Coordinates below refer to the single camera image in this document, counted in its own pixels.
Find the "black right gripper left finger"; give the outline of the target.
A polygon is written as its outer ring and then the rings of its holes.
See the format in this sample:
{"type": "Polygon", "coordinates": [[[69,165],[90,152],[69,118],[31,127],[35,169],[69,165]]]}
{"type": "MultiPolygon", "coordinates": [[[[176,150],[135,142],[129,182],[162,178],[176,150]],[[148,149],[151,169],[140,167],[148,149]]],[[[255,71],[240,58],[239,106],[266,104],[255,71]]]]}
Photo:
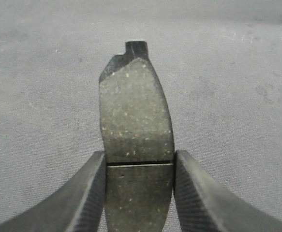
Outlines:
{"type": "Polygon", "coordinates": [[[96,232],[104,207],[106,162],[96,151],[48,198],[0,224],[0,232],[96,232]]]}

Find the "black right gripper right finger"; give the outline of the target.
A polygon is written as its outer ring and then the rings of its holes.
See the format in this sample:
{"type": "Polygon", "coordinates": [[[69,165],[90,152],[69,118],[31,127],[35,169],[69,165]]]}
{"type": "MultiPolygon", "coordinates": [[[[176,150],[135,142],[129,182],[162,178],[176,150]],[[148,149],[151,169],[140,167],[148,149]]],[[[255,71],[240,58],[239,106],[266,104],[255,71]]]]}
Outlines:
{"type": "Polygon", "coordinates": [[[282,232],[282,221],[215,180],[185,150],[176,152],[174,197],[183,232],[282,232]]]}

